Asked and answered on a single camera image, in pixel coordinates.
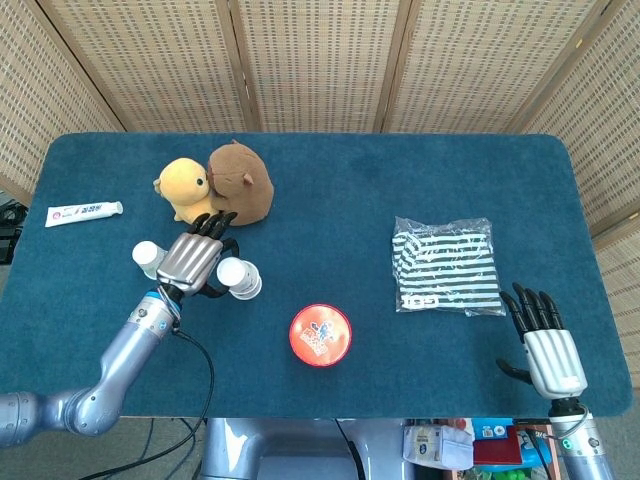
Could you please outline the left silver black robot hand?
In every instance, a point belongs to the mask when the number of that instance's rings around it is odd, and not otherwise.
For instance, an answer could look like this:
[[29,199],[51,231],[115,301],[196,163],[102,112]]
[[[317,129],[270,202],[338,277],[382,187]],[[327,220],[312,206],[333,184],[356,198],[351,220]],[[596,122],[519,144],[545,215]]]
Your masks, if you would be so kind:
[[225,252],[239,257],[237,241],[222,238],[236,216],[234,211],[204,213],[193,221],[173,243],[156,271],[160,295],[180,304],[185,297],[219,298],[229,291],[227,286],[215,288],[208,281]]

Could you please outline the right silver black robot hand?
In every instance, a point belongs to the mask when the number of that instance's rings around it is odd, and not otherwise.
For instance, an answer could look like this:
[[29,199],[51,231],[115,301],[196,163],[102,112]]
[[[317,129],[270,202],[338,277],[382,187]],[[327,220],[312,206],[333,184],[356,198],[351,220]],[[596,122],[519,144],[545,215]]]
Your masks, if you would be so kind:
[[502,291],[528,362],[526,370],[497,359],[498,368],[508,377],[534,387],[551,401],[577,398],[588,387],[584,368],[570,331],[564,326],[554,300],[544,291],[536,292],[513,283],[516,295]]

